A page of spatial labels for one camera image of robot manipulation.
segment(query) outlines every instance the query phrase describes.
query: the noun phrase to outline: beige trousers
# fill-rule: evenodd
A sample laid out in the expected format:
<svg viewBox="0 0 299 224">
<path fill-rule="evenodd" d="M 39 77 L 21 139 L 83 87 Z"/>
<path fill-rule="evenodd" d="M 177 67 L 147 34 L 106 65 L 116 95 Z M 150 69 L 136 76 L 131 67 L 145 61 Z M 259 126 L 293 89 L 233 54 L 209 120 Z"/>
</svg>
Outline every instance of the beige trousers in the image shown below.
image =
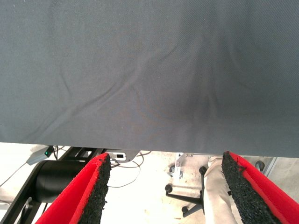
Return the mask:
<svg viewBox="0 0 299 224">
<path fill-rule="evenodd" d="M 228 196 L 228 185 L 222 172 L 222 157 L 209 159 L 204 177 L 204 207 L 206 224 L 236 224 Z"/>
</svg>

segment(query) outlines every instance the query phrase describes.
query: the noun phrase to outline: red foam pad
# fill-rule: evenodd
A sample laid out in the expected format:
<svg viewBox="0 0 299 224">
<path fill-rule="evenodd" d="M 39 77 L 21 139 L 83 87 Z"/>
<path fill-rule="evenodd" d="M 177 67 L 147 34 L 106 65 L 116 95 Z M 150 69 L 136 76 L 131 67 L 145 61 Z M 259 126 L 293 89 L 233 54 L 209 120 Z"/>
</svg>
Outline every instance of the red foam pad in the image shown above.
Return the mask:
<svg viewBox="0 0 299 224">
<path fill-rule="evenodd" d="M 281 223 L 299 223 L 299 204 L 297 202 L 291 199 L 282 189 L 276 186 L 247 160 L 237 154 L 231 152 L 229 154 L 238 165 L 246 168 L 242 175 L 250 182 L 252 188 L 262 197 L 273 215 Z"/>
<path fill-rule="evenodd" d="M 96 181 L 100 181 L 99 167 L 107 156 L 104 153 L 90 160 L 38 219 L 37 224 L 77 224 Z"/>
</svg>

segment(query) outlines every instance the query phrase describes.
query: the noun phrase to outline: black cylinder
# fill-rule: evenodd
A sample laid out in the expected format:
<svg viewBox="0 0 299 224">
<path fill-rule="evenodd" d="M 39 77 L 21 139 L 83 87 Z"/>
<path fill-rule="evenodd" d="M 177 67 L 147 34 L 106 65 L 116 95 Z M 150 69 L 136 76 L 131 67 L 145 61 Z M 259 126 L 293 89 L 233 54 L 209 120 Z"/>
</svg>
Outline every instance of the black cylinder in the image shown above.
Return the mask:
<svg viewBox="0 0 299 224">
<path fill-rule="evenodd" d="M 52 203 L 84 165 L 79 161 L 47 161 L 36 178 L 35 199 Z"/>
</svg>

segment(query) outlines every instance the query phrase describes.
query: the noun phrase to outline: gray cloth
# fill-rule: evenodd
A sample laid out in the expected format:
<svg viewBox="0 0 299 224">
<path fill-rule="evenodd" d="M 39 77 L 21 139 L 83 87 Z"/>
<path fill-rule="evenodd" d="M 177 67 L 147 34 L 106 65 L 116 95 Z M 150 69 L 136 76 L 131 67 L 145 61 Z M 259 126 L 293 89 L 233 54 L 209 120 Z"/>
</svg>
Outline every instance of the gray cloth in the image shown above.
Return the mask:
<svg viewBox="0 0 299 224">
<path fill-rule="evenodd" d="M 0 141 L 299 157 L 299 2 L 1 0 Z"/>
</svg>

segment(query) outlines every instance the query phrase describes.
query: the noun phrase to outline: office chair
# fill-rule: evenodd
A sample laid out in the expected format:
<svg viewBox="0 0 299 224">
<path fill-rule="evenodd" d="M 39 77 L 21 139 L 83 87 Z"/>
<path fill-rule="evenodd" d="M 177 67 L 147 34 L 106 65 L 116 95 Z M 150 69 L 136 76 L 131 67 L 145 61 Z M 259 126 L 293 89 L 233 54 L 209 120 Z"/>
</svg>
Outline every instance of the office chair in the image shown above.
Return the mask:
<svg viewBox="0 0 299 224">
<path fill-rule="evenodd" d="M 190 202 L 190 203 L 195 204 L 195 206 L 193 208 L 191 208 L 190 210 L 188 210 L 188 208 L 186 206 L 184 206 L 182 208 L 183 217 L 187 217 L 187 216 L 193 214 L 194 212 L 196 212 L 200 209 L 202 209 L 204 214 L 205 214 L 205 209 L 204 209 L 204 190 L 205 190 L 204 176 L 205 176 L 205 173 L 206 173 L 206 167 L 199 168 L 199 173 L 201 175 L 201 191 L 200 191 L 199 198 L 170 194 L 172 192 L 172 186 L 170 184 L 167 184 L 165 186 L 165 191 L 166 191 L 166 196 L 167 197 L 172 197 L 172 198 L 176 198 L 176 199 L 181 200 L 181 201 Z"/>
</svg>

